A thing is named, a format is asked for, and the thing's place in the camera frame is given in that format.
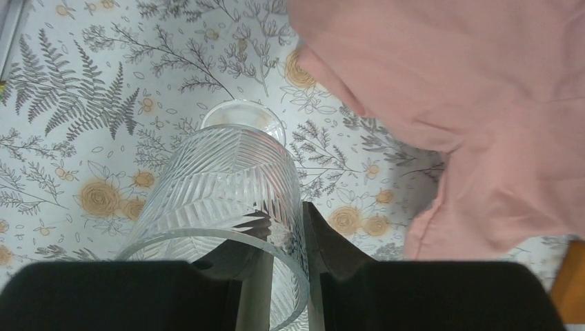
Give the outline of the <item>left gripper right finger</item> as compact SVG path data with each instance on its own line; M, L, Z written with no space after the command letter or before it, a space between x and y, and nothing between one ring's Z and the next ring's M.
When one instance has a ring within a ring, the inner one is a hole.
M501 261L376 261L303 204L311 330L563 330L537 277Z

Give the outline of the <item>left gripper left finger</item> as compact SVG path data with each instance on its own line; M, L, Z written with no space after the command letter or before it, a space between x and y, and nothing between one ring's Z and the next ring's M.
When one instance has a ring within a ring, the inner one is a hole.
M234 330L260 258L227 240L193 262L31 264L1 292L1 329Z

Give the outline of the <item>ribbed clear wine glass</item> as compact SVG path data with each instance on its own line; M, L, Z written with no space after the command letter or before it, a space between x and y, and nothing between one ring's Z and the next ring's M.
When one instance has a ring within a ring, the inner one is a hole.
M123 261L209 261L220 275L259 271L269 306L257 330L281 330L308 302L301 188L280 119L236 99L212 108L163 169L117 255Z

